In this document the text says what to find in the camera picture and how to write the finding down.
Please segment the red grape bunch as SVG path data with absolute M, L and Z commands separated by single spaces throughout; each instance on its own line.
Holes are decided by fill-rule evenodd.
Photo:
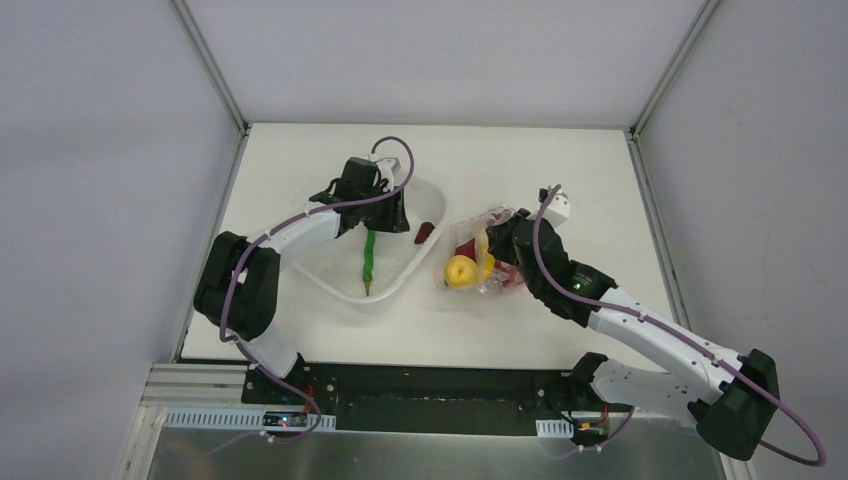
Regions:
M 515 289 L 524 286 L 519 270 L 511 264 L 495 261 L 492 277 L 502 289 Z

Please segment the yellow banana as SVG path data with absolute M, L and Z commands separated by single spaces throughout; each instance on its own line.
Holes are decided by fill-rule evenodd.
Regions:
M 476 235 L 476 262 L 479 267 L 478 280 L 484 283 L 493 273 L 495 257 L 489 252 L 489 239 L 486 229 L 479 230 Z

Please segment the clear pink zip bag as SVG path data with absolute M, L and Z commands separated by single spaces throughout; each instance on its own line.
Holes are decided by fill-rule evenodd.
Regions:
M 515 213 L 513 208 L 500 206 L 453 223 L 447 230 L 447 254 L 433 271 L 434 285 L 442 291 L 490 296 L 506 295 L 523 287 L 518 269 L 489 252 L 487 236 L 489 227 L 504 224 Z

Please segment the yellow lemon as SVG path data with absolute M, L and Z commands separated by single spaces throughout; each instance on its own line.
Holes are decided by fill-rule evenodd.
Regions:
M 463 289 L 479 283 L 479 267 L 475 260 L 465 255 L 455 255 L 446 263 L 443 279 L 451 289 Z

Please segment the green chili pepper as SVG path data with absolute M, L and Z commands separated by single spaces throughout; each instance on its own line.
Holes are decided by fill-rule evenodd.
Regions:
M 361 278 L 366 297 L 370 296 L 371 285 L 374 278 L 375 246 L 376 232 L 373 230 L 367 230 L 363 247 L 363 265 L 361 272 Z

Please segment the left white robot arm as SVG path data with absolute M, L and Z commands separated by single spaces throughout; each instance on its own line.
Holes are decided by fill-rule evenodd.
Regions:
M 291 341 L 273 326 L 281 272 L 315 247 L 362 225 L 384 233 L 410 226 L 403 190 L 410 180 L 396 158 L 349 158 L 341 175 L 310 196 L 304 210 L 249 236 L 216 236 L 193 297 L 193 308 L 234 342 L 269 377 L 266 389 L 281 404 L 297 402 L 305 378 Z

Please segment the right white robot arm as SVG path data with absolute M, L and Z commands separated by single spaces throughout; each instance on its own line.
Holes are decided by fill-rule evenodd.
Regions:
M 752 458 L 777 408 L 775 361 L 707 341 L 642 307 L 613 278 L 568 257 L 548 221 L 535 232 L 527 210 L 485 230 L 488 251 L 518 269 L 531 295 L 554 315 L 607 335 L 660 366 L 631 367 L 599 353 L 575 365 L 569 400 L 583 410 L 617 403 L 654 411 L 696 429 L 719 452 Z

